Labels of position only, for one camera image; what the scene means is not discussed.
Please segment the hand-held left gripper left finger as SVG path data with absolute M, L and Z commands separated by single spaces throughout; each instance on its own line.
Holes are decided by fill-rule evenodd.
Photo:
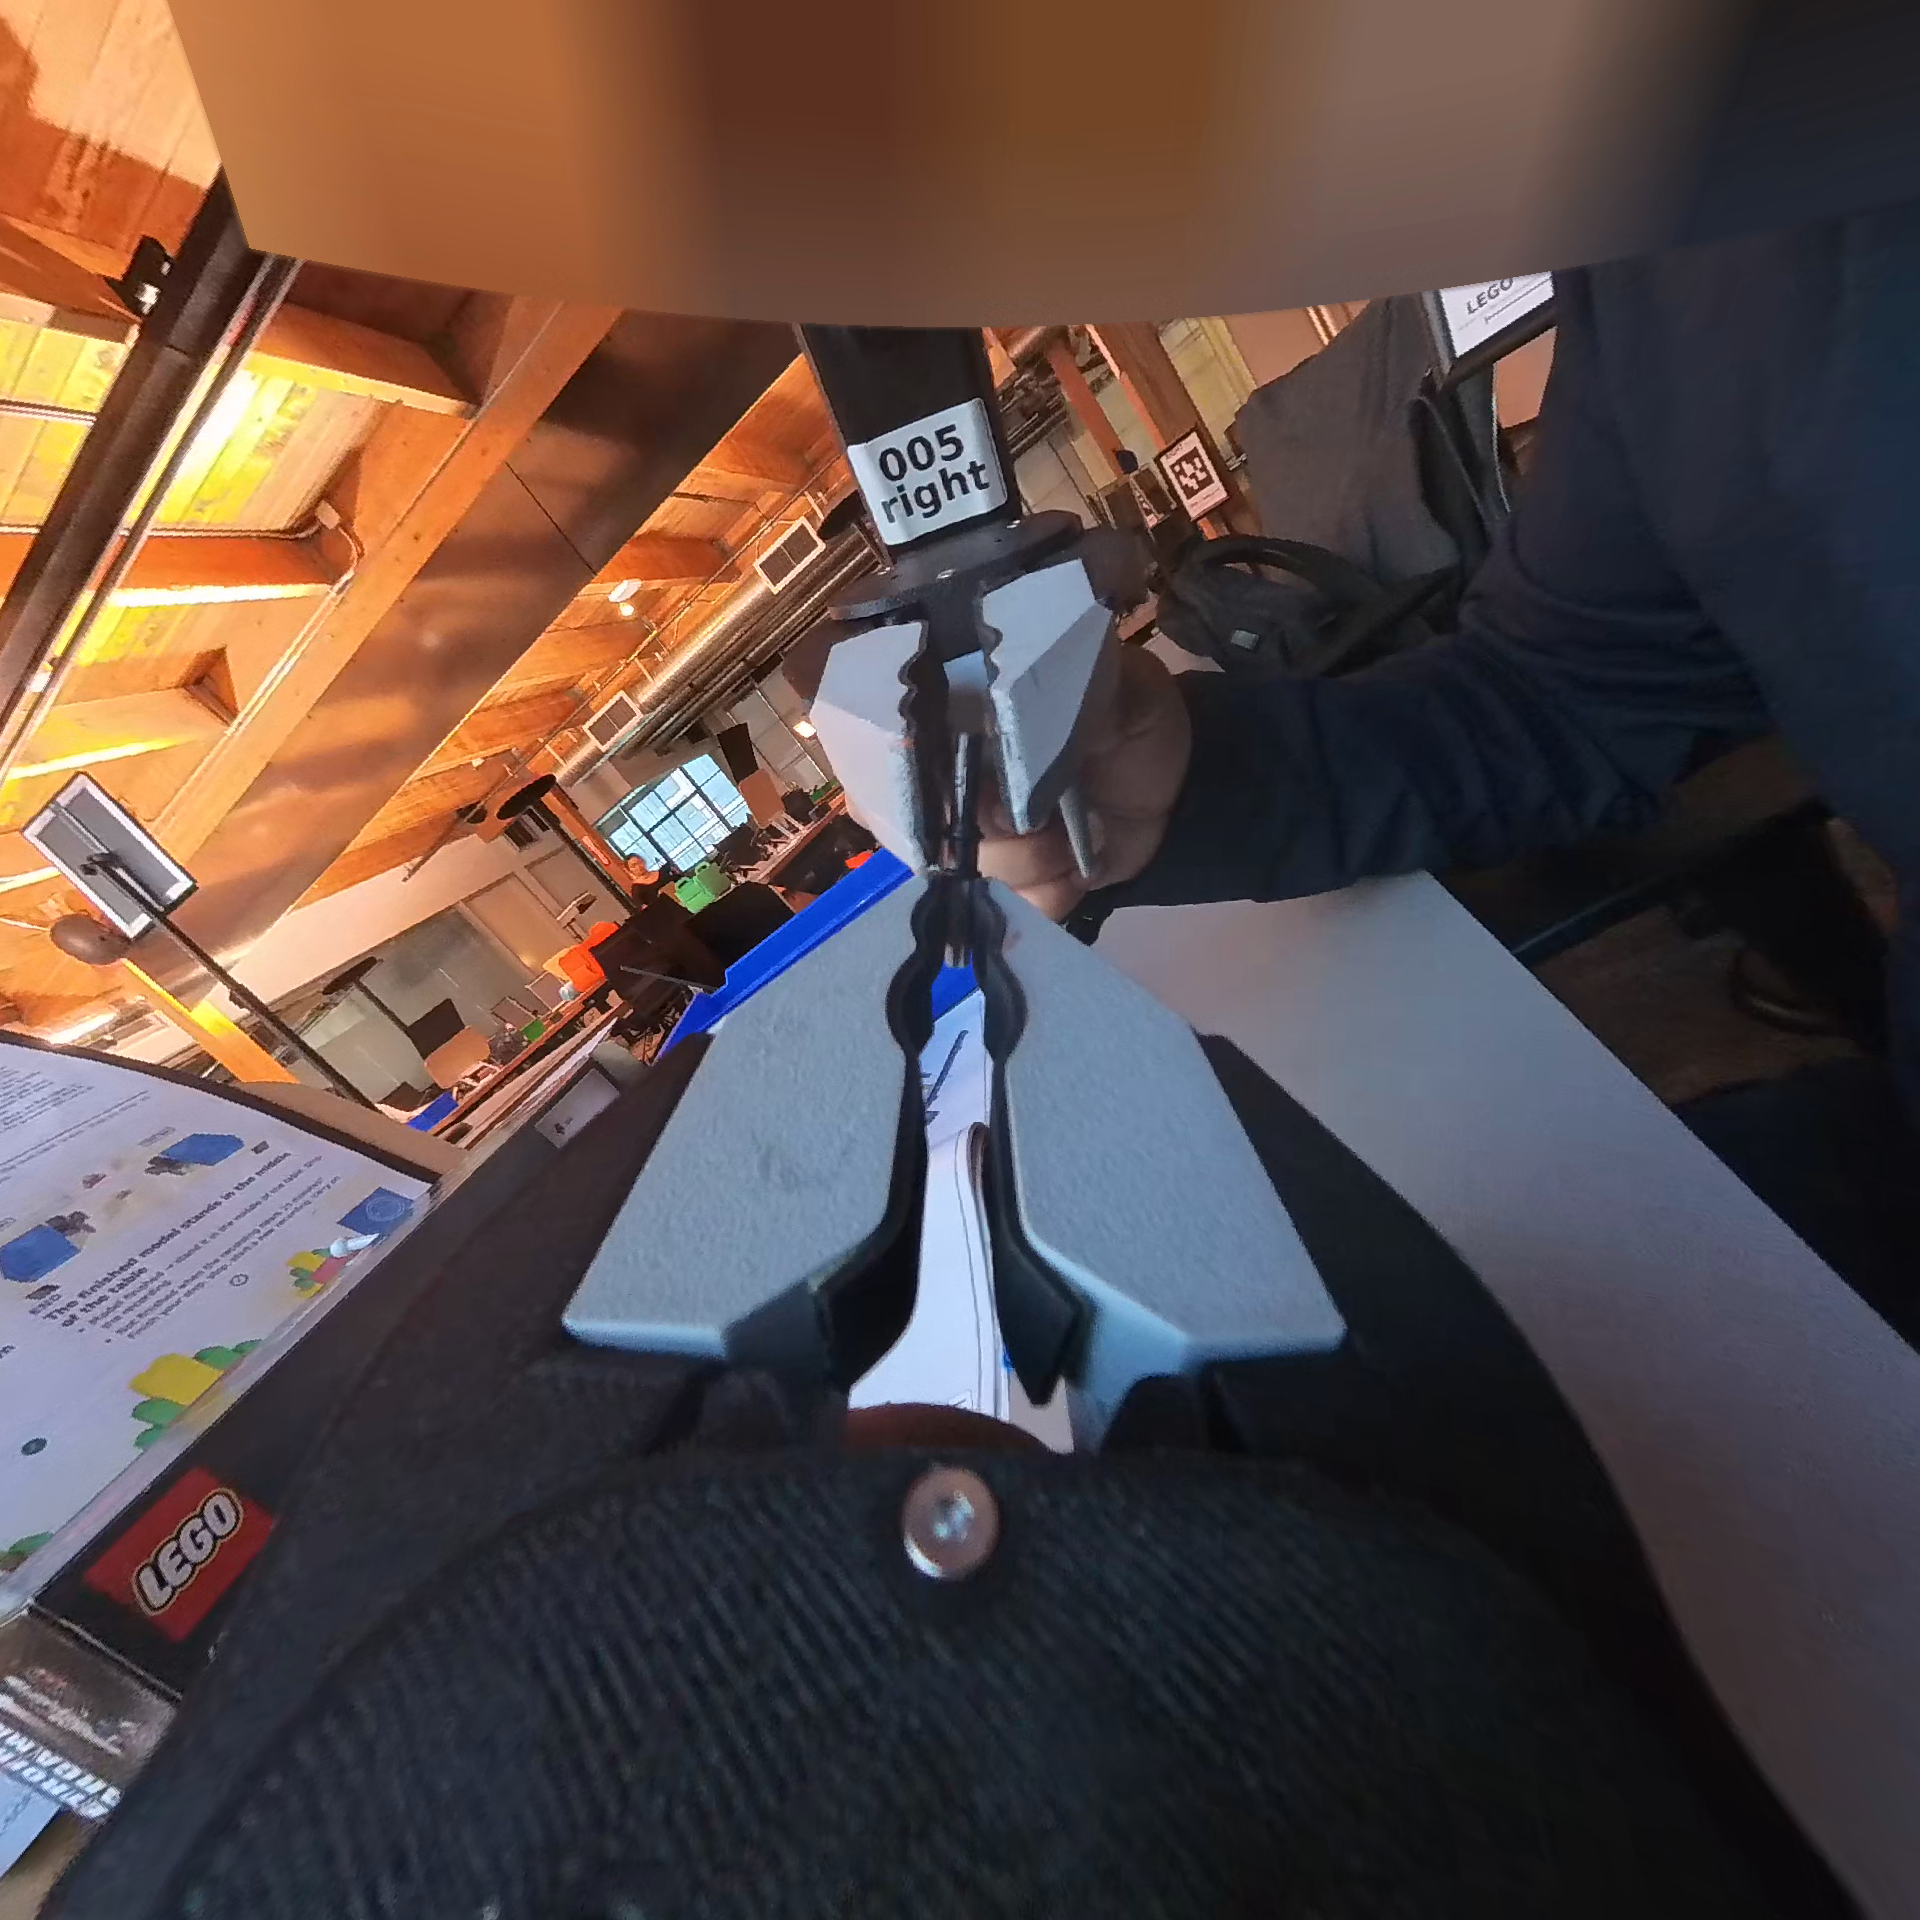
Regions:
M 849 1386 L 916 1301 L 940 943 L 910 880 L 742 1001 L 570 1294 L 583 1343 Z

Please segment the black monitor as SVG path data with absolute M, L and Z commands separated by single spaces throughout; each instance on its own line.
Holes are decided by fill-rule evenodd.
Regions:
M 781 893 L 756 880 L 698 909 L 656 887 L 625 921 L 588 936 L 588 953 L 624 1008 L 615 1031 L 634 1038 L 666 1015 L 677 991 L 722 989 L 733 962 L 792 915 Z

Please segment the white panel device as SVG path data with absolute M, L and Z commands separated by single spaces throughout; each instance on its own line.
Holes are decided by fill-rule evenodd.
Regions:
M 188 865 L 89 771 L 70 774 L 21 834 L 129 942 L 198 891 Z

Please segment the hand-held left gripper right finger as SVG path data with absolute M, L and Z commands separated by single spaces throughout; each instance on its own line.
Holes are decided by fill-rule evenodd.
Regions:
M 1334 1353 L 1346 1320 L 1189 1021 L 1008 887 L 964 899 L 1023 1390 L 1062 1390 L 1093 1449 L 1142 1381 Z

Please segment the large blue plastic bin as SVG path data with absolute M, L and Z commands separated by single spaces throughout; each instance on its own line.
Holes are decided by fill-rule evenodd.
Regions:
M 862 919 L 877 899 L 916 878 L 898 854 L 877 848 L 830 885 L 810 904 L 769 927 L 762 938 L 726 963 L 718 989 L 698 991 L 663 1040 L 660 1051 L 698 1038 L 737 1002 L 752 998 L 780 973 L 824 946 L 838 929 Z

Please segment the person's right hand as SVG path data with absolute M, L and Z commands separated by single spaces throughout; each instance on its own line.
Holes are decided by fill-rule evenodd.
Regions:
M 1193 728 L 1169 669 L 1145 646 L 1117 653 L 1110 686 L 1082 709 L 1076 794 L 1087 854 L 1072 850 L 1053 809 L 1017 831 L 999 793 L 980 802 L 975 864 L 1037 912 L 1068 921 L 1093 893 L 1136 880 L 1161 848 L 1193 752 Z

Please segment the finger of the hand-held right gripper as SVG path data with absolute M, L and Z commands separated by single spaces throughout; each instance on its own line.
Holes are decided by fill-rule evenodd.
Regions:
M 1034 831 L 1074 781 L 1082 709 L 1113 680 L 1113 611 L 1085 559 L 984 591 L 975 648 L 954 661 L 954 728 L 980 735 L 1015 831 Z
M 943 827 L 913 715 L 925 638 L 925 619 L 906 617 L 831 639 L 808 704 L 847 814 L 911 873 L 937 865 Z

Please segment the person's torso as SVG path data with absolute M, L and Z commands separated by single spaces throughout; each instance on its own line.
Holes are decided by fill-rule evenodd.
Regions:
M 1513 531 L 1476 587 L 1540 746 L 1490 754 L 1458 865 L 1644 824 L 1776 733 L 1895 882 L 1893 1091 L 1838 1139 L 1708 1107 L 1788 1218 L 1914 1337 L 1914 201 L 1572 272 Z

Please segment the lego instruction booklet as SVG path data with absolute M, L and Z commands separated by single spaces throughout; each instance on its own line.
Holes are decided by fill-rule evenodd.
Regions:
M 852 1407 L 945 1406 L 1037 1430 L 1006 1357 L 994 1303 L 984 1176 L 992 1058 L 984 998 L 964 967 L 933 982 L 934 1023 L 919 1055 L 928 1173 L 919 1289 L 896 1343 L 858 1377 Z

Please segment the black stand pole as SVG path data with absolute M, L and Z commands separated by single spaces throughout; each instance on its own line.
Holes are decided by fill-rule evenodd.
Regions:
M 375 1113 L 376 1103 L 328 1058 L 316 1051 L 273 1008 L 252 991 L 237 975 L 232 975 L 209 951 L 194 942 L 170 915 L 170 909 L 154 897 L 154 893 L 111 851 L 97 851 L 81 862 L 81 873 L 100 885 L 110 885 L 127 895 L 154 925 L 165 927 L 168 936 L 183 946 L 198 967 L 209 973 L 237 1005 L 247 1008 L 253 1019 L 268 1025 L 286 1046 L 290 1046 L 310 1067 L 321 1071 L 326 1081 L 350 1102 Z

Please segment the person's right forearm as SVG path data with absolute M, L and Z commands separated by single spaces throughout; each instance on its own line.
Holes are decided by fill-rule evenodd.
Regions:
M 1660 545 L 1509 542 L 1461 627 L 1349 677 L 1177 679 L 1191 762 L 1126 904 L 1276 899 L 1644 827 L 1695 759 L 1797 727 L 1773 634 Z

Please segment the white printed sign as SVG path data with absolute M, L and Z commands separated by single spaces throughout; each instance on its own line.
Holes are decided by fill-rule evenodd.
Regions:
M 1538 331 L 1535 315 L 1551 309 L 1551 295 L 1549 272 L 1469 281 L 1433 293 L 1428 304 L 1440 353 L 1455 363 L 1509 336 Z

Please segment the fiducial marker sign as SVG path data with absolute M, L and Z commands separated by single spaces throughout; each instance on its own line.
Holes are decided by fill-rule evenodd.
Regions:
M 1229 475 L 1221 467 L 1202 425 L 1165 442 L 1156 454 L 1158 477 L 1189 520 L 1223 517 L 1234 503 Z

